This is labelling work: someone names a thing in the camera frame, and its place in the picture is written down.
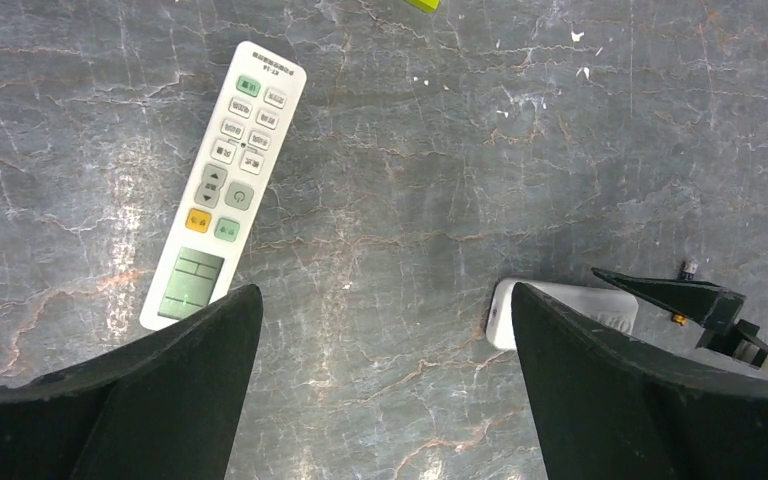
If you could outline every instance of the orange button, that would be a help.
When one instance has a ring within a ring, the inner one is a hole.
[[[187,215],[187,228],[195,230],[199,233],[207,231],[207,227],[210,225],[210,214],[202,212],[196,208],[191,208],[189,215]]]

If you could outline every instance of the remote control screen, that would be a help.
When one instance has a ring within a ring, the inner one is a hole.
[[[224,258],[181,247],[157,314],[183,320],[206,307],[223,263]]]

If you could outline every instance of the green button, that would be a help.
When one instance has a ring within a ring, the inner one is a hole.
[[[226,242],[236,240],[238,233],[240,233],[240,224],[227,218],[220,218],[219,223],[216,224],[216,230],[213,232],[216,238]]]
[[[260,93],[260,82],[251,77],[240,75],[240,78],[237,79],[237,90],[256,97]]]

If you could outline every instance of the gray stone countertop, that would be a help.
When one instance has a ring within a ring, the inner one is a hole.
[[[506,274],[693,257],[768,342],[768,1],[0,0],[0,385],[148,333],[243,40],[308,84],[235,279],[266,314],[228,478],[544,478],[481,329]]]

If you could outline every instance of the white remote control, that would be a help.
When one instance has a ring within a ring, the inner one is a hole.
[[[237,46],[166,239],[140,324],[159,330],[228,293],[307,74]]]

